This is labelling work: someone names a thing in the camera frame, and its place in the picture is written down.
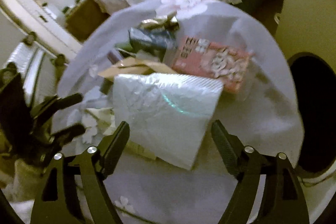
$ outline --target robotic arm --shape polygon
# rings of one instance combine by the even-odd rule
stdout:
[[[122,224],[103,184],[112,175],[129,139],[122,122],[113,135],[80,155],[64,157],[62,146],[84,133],[76,124],[45,138],[45,125],[59,109],[82,100],[79,94],[52,97],[29,111],[24,102],[20,74],[0,90],[0,122],[13,153],[28,164],[46,166],[37,193],[31,224],[85,223],[76,193],[75,175],[81,175],[86,200],[95,224]],[[212,124],[212,138],[222,160],[238,184],[219,224],[246,224],[256,197],[260,175],[266,175],[261,207],[255,224],[309,224],[308,209],[299,180],[284,153],[262,155],[230,135],[220,121]],[[0,191],[5,223],[22,224]]]

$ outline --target pink snack box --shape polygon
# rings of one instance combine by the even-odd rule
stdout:
[[[182,74],[220,79],[227,92],[237,94],[250,57],[248,52],[235,47],[186,37],[176,52],[172,69]]]

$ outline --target plastic wrapper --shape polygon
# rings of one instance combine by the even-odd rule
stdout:
[[[173,32],[179,29],[179,23],[175,14],[143,20],[128,31],[129,43],[119,43],[116,48],[124,56],[143,51],[162,61],[167,49],[177,48]]]
[[[131,28],[128,33],[133,52],[143,50],[158,57],[160,61],[163,60],[167,49],[176,47],[175,36],[167,30],[149,31]]]
[[[130,125],[130,140],[190,170],[223,89],[223,82],[191,75],[118,75],[115,123]]]
[[[219,79],[226,92],[245,94],[250,59],[251,53],[242,49],[186,37],[179,45],[172,68],[179,73]]]
[[[179,29],[179,22],[177,21],[176,12],[172,14],[156,17],[152,19],[146,19],[141,21],[138,29],[145,29],[145,30],[156,30],[156,31],[176,31]]]
[[[94,136],[92,134],[92,131],[97,132],[98,129],[100,132],[103,132],[104,136],[109,136],[112,135],[118,127],[116,126],[114,112],[112,108],[87,108],[85,110],[85,114],[90,114],[90,117],[86,116],[86,119],[84,121],[82,120],[82,124],[91,131],[85,132],[85,134],[82,135],[83,140],[84,137],[85,139],[89,139],[89,142],[85,141],[86,143],[92,142],[92,136]],[[144,149],[141,145],[133,143],[130,140],[127,142],[125,148],[137,155],[144,156],[148,159],[156,159],[155,155],[152,152]]]

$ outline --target wooden nightstand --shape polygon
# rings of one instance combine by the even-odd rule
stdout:
[[[84,42],[109,17],[94,0],[81,0],[66,16],[66,29]]]

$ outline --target wrapper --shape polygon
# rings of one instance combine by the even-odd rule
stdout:
[[[131,141],[190,170],[222,89],[220,80],[191,75],[118,75],[115,123],[128,122]]]
[[[128,57],[119,61],[115,65],[112,65],[110,68],[100,72],[98,75],[104,77],[110,82],[113,82],[115,76],[119,74],[150,75],[154,72],[167,74],[176,73],[165,64]]]
[[[133,52],[143,50],[163,60],[167,49],[176,47],[175,36],[167,30],[144,30],[131,28],[129,31],[129,42]]]
[[[180,26],[175,16],[176,12],[166,16],[146,19],[141,21],[141,23],[137,28],[145,30],[156,30],[156,31],[163,31],[163,30],[176,31],[179,29]]]

